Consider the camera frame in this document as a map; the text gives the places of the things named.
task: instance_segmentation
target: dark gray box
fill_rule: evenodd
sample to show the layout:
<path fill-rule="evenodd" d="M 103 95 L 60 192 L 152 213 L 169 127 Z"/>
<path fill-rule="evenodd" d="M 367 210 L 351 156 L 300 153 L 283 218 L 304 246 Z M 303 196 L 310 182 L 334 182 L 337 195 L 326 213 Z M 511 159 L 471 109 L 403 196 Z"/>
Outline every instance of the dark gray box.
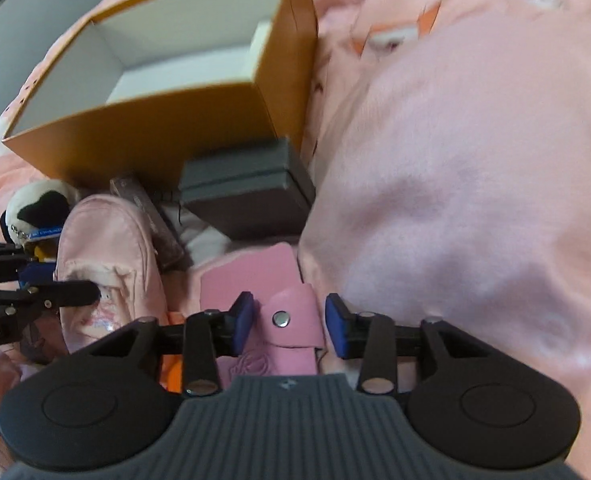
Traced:
<path fill-rule="evenodd" d="M 315 187 L 288 139 L 190 160 L 180 202 L 231 240 L 299 235 Z"/>

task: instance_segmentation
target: ribbed gray surface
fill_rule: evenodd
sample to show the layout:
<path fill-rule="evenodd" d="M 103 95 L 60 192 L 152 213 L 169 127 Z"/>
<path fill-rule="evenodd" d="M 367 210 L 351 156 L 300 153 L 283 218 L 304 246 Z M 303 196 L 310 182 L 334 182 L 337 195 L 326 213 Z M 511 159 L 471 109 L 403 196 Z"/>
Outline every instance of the ribbed gray surface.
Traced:
<path fill-rule="evenodd" d="M 456 463 L 416 436 L 394 400 L 355 393 L 344 376 L 238 378 L 184 402 L 167 433 L 122 464 L 76 474 L 17 465 L 3 478 L 579 480 L 562 462 L 511 473 Z"/>

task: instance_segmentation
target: pink pouch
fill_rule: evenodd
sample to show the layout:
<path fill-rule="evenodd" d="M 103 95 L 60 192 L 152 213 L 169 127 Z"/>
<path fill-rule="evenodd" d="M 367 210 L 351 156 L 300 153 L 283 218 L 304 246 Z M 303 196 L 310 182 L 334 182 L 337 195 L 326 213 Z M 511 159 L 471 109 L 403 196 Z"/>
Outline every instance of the pink pouch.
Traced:
<path fill-rule="evenodd" d="M 121 198 L 93 195 L 71 211 L 60 237 L 55 278 L 91 280 L 101 291 L 94 305 L 61 309 L 71 352 L 138 317 L 168 323 L 148 222 Z"/>
<path fill-rule="evenodd" d="M 218 358 L 223 387 L 238 375 L 315 375 L 324 331 L 315 293 L 300 279 L 291 246 L 280 243 L 207 270 L 200 308 L 228 310 L 245 290 L 256 300 L 256 320 L 242 355 Z"/>

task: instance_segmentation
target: black eye patch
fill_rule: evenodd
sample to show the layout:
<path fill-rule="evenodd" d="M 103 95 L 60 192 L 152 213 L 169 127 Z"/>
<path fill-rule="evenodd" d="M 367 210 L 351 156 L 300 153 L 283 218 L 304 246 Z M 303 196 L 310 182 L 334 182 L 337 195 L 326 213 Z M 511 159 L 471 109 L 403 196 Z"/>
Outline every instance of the black eye patch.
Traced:
<path fill-rule="evenodd" d="M 26 205 L 18 211 L 22 220 L 38 229 L 60 227 L 69 216 L 69 202 L 57 191 L 47 191 L 37 202 Z"/>

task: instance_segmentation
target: metal screw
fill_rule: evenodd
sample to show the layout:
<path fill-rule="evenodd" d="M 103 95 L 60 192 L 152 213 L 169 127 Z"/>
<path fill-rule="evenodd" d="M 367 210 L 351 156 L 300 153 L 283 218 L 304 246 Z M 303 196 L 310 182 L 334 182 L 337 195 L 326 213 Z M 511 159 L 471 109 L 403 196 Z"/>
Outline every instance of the metal screw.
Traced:
<path fill-rule="evenodd" d="M 373 377 L 362 383 L 362 389 L 372 395 L 384 395 L 393 390 L 393 383 L 389 379 Z"/>
<path fill-rule="evenodd" d="M 189 395 L 193 395 L 196 397 L 208 396 L 216 393 L 217 390 L 218 385 L 215 384 L 213 381 L 208 381 L 206 379 L 197 379 L 185 386 L 185 391 Z"/>
<path fill-rule="evenodd" d="M 284 328 L 291 321 L 291 316 L 285 310 L 279 310 L 273 315 L 273 324 L 280 328 Z"/>

